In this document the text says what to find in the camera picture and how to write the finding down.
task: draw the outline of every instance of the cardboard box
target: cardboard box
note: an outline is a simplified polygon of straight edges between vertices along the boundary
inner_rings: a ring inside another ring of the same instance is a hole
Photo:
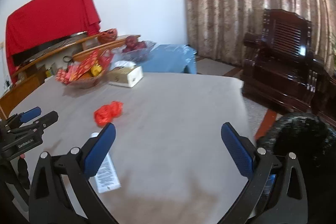
[[[132,88],[143,78],[142,67],[117,67],[107,73],[107,78],[112,85]]]

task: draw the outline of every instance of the tiled floor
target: tiled floor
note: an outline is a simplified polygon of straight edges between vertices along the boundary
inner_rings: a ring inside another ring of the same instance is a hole
[[[225,63],[217,62],[207,58],[197,61],[196,65],[197,72],[202,75],[222,76],[235,68]]]
[[[197,73],[203,75],[221,75],[240,78],[243,70],[222,62],[196,56]],[[255,138],[264,136],[272,124],[282,117],[281,114],[245,98],[244,102],[248,113],[249,124]]]

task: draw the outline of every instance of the dark wooden armchair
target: dark wooden armchair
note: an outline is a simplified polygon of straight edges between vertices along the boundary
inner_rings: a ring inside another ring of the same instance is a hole
[[[306,112],[323,60],[310,50],[311,22],[284,10],[265,10],[261,35],[247,33],[243,93]]]

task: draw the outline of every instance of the wooden cabinet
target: wooden cabinet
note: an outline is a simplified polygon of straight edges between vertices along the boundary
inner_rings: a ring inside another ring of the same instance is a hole
[[[7,118],[11,111],[21,101],[23,101],[24,98],[44,83],[45,78],[45,67],[43,66],[37,71],[37,73],[15,85],[10,91],[0,98],[0,106]],[[2,111],[0,112],[0,117],[1,119],[6,118],[4,117]]]

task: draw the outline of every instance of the television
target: television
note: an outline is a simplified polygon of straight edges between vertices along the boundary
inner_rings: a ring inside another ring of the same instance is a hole
[[[55,48],[64,46],[68,41],[67,39],[72,36],[58,38],[52,41],[48,41],[46,43],[40,44],[36,47],[30,48],[18,54],[13,54],[13,62],[15,66],[26,65],[32,60],[39,58],[44,55],[46,52],[52,51]]]

